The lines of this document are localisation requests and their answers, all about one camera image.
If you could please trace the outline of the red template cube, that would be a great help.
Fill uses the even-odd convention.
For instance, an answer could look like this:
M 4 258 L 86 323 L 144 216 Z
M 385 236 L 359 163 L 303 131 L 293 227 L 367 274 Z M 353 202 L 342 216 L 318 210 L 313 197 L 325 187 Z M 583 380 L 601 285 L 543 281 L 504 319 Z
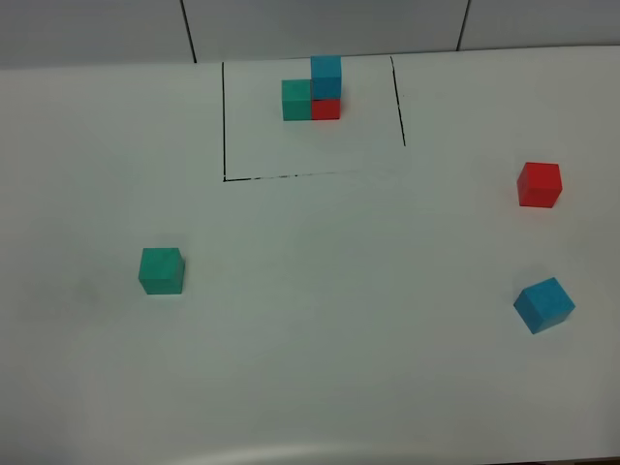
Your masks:
M 313 120 L 338 120 L 341 117 L 341 100 L 313 100 L 311 114 Z

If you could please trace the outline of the green template cube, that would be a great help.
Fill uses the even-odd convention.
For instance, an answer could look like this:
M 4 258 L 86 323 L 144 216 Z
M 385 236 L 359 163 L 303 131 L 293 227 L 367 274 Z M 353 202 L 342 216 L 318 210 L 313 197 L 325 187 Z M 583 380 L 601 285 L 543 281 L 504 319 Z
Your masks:
M 285 121 L 312 119 L 312 84 L 310 79 L 283 79 L 282 114 Z

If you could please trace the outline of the blue template cube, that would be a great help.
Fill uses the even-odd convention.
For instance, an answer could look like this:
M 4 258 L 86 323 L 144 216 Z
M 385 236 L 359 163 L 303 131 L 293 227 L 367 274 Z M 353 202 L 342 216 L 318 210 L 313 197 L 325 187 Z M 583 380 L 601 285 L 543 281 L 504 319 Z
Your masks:
M 314 100 L 338 100 L 342 92 L 340 55 L 315 55 L 310 58 L 312 97 Z

